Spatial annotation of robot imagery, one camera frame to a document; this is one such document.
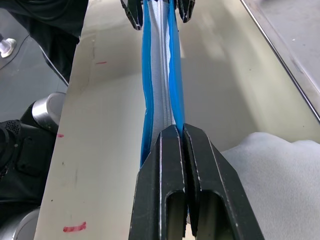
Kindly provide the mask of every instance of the white sneaker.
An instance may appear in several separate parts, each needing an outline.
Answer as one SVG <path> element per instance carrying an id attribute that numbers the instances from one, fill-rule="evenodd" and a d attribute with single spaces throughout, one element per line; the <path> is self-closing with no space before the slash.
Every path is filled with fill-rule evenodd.
<path id="1" fill-rule="evenodd" d="M 9 57 L 13 53 L 13 51 L 14 51 L 16 45 L 17 45 L 17 41 L 12 39 L 12 38 L 8 38 L 5 41 L 7 41 L 10 44 L 10 48 L 9 48 L 9 50 L 7 52 L 2 52 L 1 53 L 1 57 L 2 58 Z"/>

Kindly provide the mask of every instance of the white table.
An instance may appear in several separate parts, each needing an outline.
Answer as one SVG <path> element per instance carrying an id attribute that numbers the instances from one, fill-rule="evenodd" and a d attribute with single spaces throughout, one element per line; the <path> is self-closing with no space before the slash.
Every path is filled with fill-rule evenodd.
<path id="1" fill-rule="evenodd" d="M 239 0 L 197 0 L 191 21 L 178 22 L 186 121 L 220 151 L 253 132 L 320 142 L 318 122 Z M 145 115 L 141 43 L 119 0 L 90 2 L 36 240 L 128 239 Z"/>

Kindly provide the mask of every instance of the red mark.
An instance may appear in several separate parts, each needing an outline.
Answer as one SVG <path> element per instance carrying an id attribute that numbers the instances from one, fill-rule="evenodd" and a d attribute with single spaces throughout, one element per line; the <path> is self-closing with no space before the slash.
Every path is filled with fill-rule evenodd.
<path id="1" fill-rule="evenodd" d="M 106 61 L 97 62 L 96 64 L 106 64 Z"/>
<path id="2" fill-rule="evenodd" d="M 84 221 L 79 226 L 65 226 L 63 228 L 63 231 L 65 233 L 72 233 L 72 232 L 78 232 L 78 231 L 81 231 L 81 230 L 85 230 L 86 228 L 87 228 L 87 223 Z"/>

